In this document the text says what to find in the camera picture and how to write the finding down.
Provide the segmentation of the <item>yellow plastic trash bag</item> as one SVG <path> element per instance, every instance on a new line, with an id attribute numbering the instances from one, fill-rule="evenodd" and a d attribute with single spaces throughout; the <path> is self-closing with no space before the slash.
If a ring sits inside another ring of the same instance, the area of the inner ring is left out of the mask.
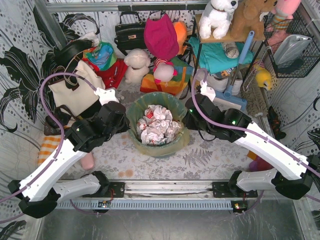
<path id="1" fill-rule="evenodd" d="M 146 93 L 127 110 L 133 144 L 143 155 L 162 158 L 175 154 L 190 141 L 182 120 L 187 109 L 165 92 Z"/>

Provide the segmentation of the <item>teal plastic trash bin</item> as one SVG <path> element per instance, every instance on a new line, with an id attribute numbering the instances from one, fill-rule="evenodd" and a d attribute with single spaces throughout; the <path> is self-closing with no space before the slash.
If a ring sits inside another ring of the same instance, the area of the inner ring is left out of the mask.
<path id="1" fill-rule="evenodd" d="M 180 148 L 168 146 L 142 146 L 138 147 L 137 150 L 143 155 L 163 159 L 173 156 Z"/>

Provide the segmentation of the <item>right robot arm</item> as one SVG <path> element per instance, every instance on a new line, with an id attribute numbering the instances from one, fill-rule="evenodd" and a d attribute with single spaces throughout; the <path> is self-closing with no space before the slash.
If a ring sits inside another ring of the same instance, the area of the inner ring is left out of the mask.
<path id="1" fill-rule="evenodd" d="M 299 200 L 311 189 L 320 159 L 294 152 L 264 132 L 249 116 L 238 109 L 220 110 L 205 95 L 190 97 L 182 122 L 189 130 L 206 132 L 219 140 L 234 143 L 261 157 L 272 169 L 235 171 L 228 182 L 229 191 L 275 190 L 292 200 Z"/>

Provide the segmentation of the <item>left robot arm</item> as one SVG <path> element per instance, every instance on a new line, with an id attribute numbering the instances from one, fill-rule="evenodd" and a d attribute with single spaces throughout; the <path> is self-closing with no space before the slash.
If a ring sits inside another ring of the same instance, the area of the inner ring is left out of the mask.
<path id="1" fill-rule="evenodd" d="M 22 213 L 39 219 L 64 201 L 82 196 L 113 196 L 111 183 L 101 171 L 67 182 L 58 180 L 94 148 L 113 135 L 126 132 L 129 123 L 126 108 L 115 101 L 104 104 L 93 117 L 74 122 L 62 137 L 62 144 L 32 174 L 8 184 L 9 191 L 20 200 Z"/>

